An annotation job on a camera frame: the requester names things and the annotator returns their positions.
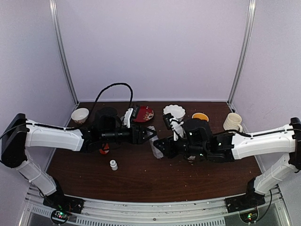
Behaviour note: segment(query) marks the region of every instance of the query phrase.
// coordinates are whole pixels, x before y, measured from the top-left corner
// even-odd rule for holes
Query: mug handle
[[[239,132],[242,132],[243,131],[243,127],[242,127],[242,125],[240,125],[240,124],[238,124],[238,127],[239,127]]]

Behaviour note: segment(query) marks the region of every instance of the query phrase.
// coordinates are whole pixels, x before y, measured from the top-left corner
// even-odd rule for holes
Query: white bottle
[[[110,166],[111,166],[112,170],[114,170],[114,171],[118,169],[118,166],[117,166],[117,163],[115,160],[110,161]]]

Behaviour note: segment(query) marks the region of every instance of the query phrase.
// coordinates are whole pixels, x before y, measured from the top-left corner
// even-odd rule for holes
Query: clear plastic object
[[[156,131],[155,127],[153,127],[153,126],[148,126],[147,128]],[[154,156],[157,159],[163,158],[163,153],[158,148],[156,148],[153,144],[155,140],[158,140],[157,135],[150,139],[150,146],[151,146],[151,149],[152,149],[152,153],[154,154]]]

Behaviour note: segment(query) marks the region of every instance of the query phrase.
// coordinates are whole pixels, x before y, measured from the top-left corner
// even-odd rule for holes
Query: wooden table
[[[154,110],[154,119],[145,126],[155,126],[159,138],[172,135],[162,120],[162,109],[166,105],[183,106],[186,109],[185,118],[190,118],[195,112],[204,112],[209,116],[213,133],[223,130],[222,124],[230,112],[226,103],[137,103]],[[91,106],[92,103],[79,105],[88,109]],[[105,106],[116,108],[122,116],[128,103],[98,103],[95,110]],[[117,171],[110,168],[112,159],[118,163]],[[123,202],[176,202],[244,193],[247,182],[261,172],[254,157],[222,164],[207,161],[189,163],[182,156],[158,160],[153,156],[149,142],[146,142],[143,145],[122,143],[121,148],[111,150],[107,155],[58,149],[48,173],[58,179],[69,195]]]

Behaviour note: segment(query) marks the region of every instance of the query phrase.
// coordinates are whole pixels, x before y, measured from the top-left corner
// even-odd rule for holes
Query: white scalloped bowl
[[[182,121],[186,112],[185,109],[179,105],[169,105],[163,109],[163,114],[171,113],[179,121]]]

